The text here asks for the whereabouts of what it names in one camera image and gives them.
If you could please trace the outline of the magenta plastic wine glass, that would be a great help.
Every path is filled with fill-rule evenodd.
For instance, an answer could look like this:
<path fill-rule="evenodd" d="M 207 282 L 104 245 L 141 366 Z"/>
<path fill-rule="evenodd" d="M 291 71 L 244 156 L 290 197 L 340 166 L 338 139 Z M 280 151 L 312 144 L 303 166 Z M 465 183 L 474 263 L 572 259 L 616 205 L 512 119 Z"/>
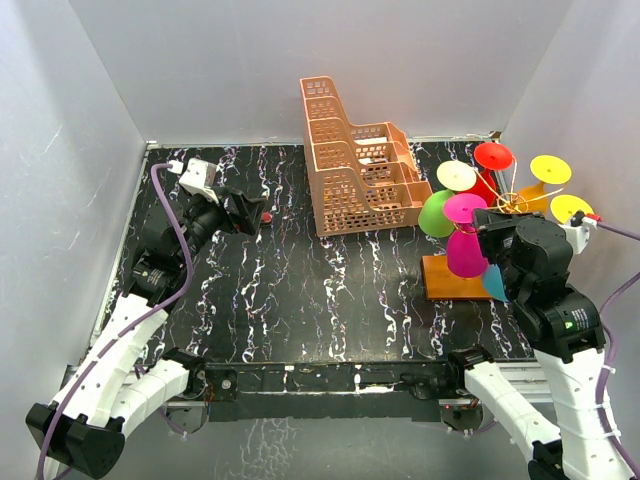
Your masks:
<path fill-rule="evenodd" d="M 443 206 L 445 217 L 454 225 L 447 242 L 447 266 L 458 277 L 479 277 L 488 268 L 488 261 L 482 255 L 473 226 L 473 212 L 486 207 L 483 198 L 471 193 L 454 195 Z"/>

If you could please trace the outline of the green plastic wine glass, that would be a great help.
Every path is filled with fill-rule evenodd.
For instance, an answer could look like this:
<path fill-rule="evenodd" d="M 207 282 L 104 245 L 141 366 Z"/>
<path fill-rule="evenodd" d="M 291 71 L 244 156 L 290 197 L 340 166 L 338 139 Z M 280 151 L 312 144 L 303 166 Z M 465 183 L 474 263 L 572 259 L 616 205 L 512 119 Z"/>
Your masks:
<path fill-rule="evenodd" d="M 454 224 L 444 214 L 444 204 L 459 192 L 472 188 L 476 183 L 476 171 L 459 160 L 441 163 L 436 169 L 436 179 L 442 189 L 433 193 L 424 203 L 418 217 L 418 226 L 430 237 L 445 238 L 454 230 Z"/>

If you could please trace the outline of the blue plastic wine glass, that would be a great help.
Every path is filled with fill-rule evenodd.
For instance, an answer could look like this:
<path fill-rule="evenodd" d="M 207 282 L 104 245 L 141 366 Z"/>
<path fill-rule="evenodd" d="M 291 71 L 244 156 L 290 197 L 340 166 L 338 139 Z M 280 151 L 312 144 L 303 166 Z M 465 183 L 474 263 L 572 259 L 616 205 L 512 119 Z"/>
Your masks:
<path fill-rule="evenodd" d="M 482 275 L 482 285 L 486 292 L 493 298 L 501 302 L 508 302 L 505 292 L 501 270 L 498 265 L 490 264 Z"/>

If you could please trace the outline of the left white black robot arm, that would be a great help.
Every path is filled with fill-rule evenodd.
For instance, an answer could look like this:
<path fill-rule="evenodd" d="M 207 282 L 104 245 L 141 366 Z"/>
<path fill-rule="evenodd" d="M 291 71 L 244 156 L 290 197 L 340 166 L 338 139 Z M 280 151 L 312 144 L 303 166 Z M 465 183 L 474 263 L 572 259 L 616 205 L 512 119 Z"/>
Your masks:
<path fill-rule="evenodd" d="M 266 201 L 213 187 L 186 205 L 162 197 L 141 227 L 132 269 L 109 322 L 66 385 L 47 404 L 35 403 L 25 423 L 41 453 L 101 479 L 126 438 L 167 400 L 200 396 L 207 376 L 200 358 L 178 349 L 132 384 L 126 382 L 143 347 L 189 289 L 194 259 L 217 233 L 256 234 Z"/>

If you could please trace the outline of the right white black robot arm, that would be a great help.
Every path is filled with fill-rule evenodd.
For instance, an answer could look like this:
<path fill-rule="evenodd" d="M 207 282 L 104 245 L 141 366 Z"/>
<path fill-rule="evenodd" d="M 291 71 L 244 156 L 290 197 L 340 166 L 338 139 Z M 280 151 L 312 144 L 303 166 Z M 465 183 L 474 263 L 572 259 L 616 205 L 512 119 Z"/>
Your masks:
<path fill-rule="evenodd" d="M 455 395 L 473 395 L 508 432 L 532 479 L 636 479 L 607 392 L 617 352 L 602 310 L 568 281 L 569 264 L 602 226 L 577 211 L 564 224 L 540 213 L 476 209 L 472 225 L 485 259 L 499 269 L 513 316 L 533 349 L 554 405 L 546 419 L 481 346 L 449 354 L 445 378 Z"/>

